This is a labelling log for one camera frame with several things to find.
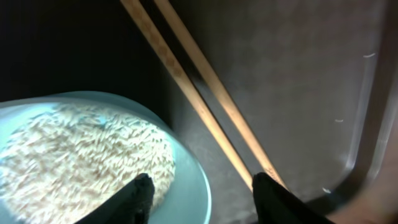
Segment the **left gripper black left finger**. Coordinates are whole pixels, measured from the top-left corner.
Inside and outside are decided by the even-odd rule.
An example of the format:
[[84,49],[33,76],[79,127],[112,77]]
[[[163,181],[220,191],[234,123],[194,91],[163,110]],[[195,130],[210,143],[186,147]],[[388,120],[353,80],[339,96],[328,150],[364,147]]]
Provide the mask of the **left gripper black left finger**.
[[76,224],[147,224],[154,192],[152,179],[141,173]]

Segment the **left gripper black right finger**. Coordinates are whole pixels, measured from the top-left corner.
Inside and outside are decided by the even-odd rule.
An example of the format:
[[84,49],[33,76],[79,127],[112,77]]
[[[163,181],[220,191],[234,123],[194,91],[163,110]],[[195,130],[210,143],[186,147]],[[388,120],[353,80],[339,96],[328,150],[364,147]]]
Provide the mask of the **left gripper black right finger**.
[[332,224],[265,172],[254,175],[252,192],[259,224]]

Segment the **wooden chopstick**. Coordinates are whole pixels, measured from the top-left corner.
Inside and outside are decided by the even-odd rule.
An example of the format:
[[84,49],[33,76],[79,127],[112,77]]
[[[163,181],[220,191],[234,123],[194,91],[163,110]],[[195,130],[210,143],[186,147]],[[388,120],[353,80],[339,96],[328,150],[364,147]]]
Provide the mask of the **wooden chopstick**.
[[243,160],[236,152],[227,135],[225,135],[216,118],[213,116],[203,98],[193,83],[190,81],[188,75],[183,70],[181,64],[173,54],[170,47],[167,45],[155,24],[152,22],[140,1],[122,0],[121,3],[143,36],[146,38],[160,61],[170,73],[171,77],[182,90],[187,100],[198,113],[199,117],[204,122],[212,136],[215,138],[216,142],[221,147],[224,154],[232,163],[238,174],[241,176],[247,187],[252,190],[252,176],[248,168],[245,166]]
[[179,18],[178,14],[172,7],[171,3],[165,0],[155,0],[157,7],[159,8],[165,20],[169,24],[170,28],[173,30],[177,39],[185,49],[186,53],[195,64],[200,75],[206,81],[210,90],[219,101],[220,105],[228,114],[231,121],[234,123],[237,130],[242,135],[246,144],[254,154],[255,158],[259,161],[261,167],[265,172],[270,175],[276,182],[281,186],[285,186],[284,181],[277,173],[272,162],[268,158],[267,154],[263,150],[261,144],[255,137],[251,128],[247,124],[246,120],[243,118],[238,107],[234,103],[233,99],[227,92],[226,88],[218,78],[216,72],[213,70],[212,66],[207,61],[203,52],[200,50],[197,43],[194,41],[193,37],[189,33],[188,29],[185,27],[182,20]]

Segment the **light blue rice bowl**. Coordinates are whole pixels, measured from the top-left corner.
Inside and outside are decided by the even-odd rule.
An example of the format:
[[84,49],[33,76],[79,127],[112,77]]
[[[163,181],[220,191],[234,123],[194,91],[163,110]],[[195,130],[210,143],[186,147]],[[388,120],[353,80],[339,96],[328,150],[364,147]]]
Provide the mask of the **light blue rice bowl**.
[[59,103],[92,103],[119,109],[146,119],[165,131],[173,149],[175,180],[163,203],[150,215],[149,223],[208,223],[211,190],[199,161],[173,131],[151,110],[123,96],[99,91],[73,91],[1,103],[1,149],[8,137],[29,118],[51,111]]

